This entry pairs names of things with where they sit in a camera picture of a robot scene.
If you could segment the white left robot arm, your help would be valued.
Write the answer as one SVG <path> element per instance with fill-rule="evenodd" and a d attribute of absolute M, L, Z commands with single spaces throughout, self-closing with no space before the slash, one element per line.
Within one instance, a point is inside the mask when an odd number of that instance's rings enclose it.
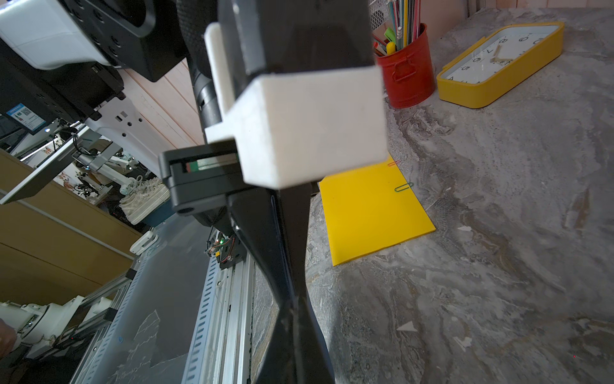
<path fill-rule="evenodd" d="M 217 227 L 265 275 L 285 326 L 315 324 L 305 282 L 313 188 L 385 159 L 382 73 L 365 1 L 5 1 L 1 112 L 84 122 Z M 205 142 L 141 120 L 120 70 L 189 66 Z"/>

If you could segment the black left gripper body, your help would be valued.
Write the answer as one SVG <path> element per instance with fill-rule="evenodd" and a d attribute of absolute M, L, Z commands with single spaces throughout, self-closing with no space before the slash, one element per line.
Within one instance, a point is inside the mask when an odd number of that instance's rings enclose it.
<path fill-rule="evenodd" d="M 204 33 L 220 24 L 236 96 L 259 75 L 374 66 L 364 1 L 180 1 L 177 17 L 190 57 L 213 86 Z M 168 151 L 160 163 L 180 214 L 220 206 L 235 190 L 256 187 L 243 180 L 233 139 Z"/>

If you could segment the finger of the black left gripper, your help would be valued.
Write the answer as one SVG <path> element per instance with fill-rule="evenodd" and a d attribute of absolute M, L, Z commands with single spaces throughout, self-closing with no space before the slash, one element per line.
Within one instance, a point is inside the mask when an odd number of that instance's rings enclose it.
<path fill-rule="evenodd" d="M 281 312 L 313 314 L 305 279 L 312 185 L 256 187 L 230 195 L 232 223 L 265 276 Z"/>

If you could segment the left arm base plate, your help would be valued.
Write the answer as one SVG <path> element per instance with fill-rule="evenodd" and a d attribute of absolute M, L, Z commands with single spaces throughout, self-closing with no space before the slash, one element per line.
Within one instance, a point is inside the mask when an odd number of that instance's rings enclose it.
<path fill-rule="evenodd" d="M 243 262 L 247 249 L 237 235 L 228 236 L 212 229 L 207 240 L 206 254 L 217 262 L 221 270 L 225 270 Z"/>

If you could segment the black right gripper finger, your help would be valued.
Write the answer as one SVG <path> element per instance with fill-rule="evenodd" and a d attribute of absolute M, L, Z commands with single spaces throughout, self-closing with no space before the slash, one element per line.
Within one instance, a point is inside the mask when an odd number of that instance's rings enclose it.
<path fill-rule="evenodd" d="M 281 306 L 256 383 L 334 383 L 334 368 L 310 300 Z"/>

